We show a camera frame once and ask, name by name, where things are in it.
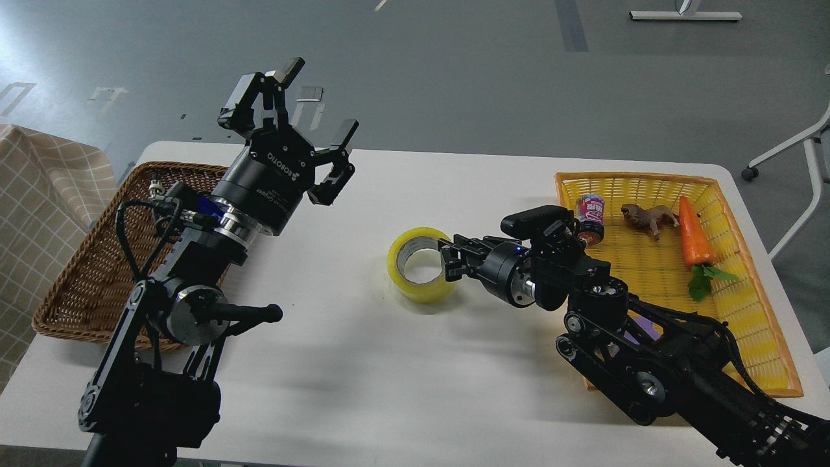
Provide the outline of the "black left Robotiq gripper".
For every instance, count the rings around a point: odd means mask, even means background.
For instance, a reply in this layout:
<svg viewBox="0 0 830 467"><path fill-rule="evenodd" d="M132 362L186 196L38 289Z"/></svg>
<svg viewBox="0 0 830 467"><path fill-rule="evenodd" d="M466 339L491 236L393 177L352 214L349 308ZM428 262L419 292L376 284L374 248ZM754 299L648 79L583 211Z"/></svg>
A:
<svg viewBox="0 0 830 467"><path fill-rule="evenodd" d="M306 191L312 204L332 205L355 174L349 144L360 125L356 119L344 121L329 147L313 157L313 145L289 121L285 92L304 66L305 59L294 57L281 69L240 77L217 116L222 129L249 142L211 195L272 236L282 233ZM314 184L314 168L327 163L330 171Z"/></svg>

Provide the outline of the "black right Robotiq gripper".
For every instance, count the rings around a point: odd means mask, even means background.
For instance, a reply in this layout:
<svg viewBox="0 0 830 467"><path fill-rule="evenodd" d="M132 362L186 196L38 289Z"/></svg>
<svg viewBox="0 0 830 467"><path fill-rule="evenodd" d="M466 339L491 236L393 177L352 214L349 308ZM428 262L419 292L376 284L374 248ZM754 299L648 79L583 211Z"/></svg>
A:
<svg viewBox="0 0 830 467"><path fill-rule="evenodd" d="M485 236L483 239L454 235L439 239L438 249L479 257L442 254L442 272L448 283L464 277L478 279L487 292L514 307L530 307L536 303L530 279L530 249L506 237Z"/></svg>

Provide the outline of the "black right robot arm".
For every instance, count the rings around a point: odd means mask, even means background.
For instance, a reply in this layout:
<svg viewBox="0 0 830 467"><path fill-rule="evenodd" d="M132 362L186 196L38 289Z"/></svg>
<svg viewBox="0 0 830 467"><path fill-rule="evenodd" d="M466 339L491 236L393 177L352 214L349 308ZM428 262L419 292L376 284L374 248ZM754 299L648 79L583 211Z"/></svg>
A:
<svg viewBox="0 0 830 467"><path fill-rule="evenodd" d="M439 239L445 280L477 279L514 307L566 305L558 355L638 425L681 416L742 466L827 466L828 421L771 398L726 322L649 304L585 254L572 210L504 217L503 237Z"/></svg>

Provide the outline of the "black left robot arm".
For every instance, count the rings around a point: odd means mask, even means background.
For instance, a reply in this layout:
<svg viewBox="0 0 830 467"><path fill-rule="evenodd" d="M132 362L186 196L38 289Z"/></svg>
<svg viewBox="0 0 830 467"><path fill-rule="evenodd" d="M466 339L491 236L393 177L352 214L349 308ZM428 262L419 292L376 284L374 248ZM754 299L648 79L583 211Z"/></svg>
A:
<svg viewBox="0 0 830 467"><path fill-rule="evenodd" d="M79 428L93 434L82 465L172 466L179 448L200 447L220 419L226 338L281 320L275 304L229 304L219 281L258 234L284 230L303 196L330 205L355 174L355 119L323 150L290 122L285 92L304 64L240 78L217 123L245 145L213 190L178 182L118 206L134 288L81 398Z"/></svg>

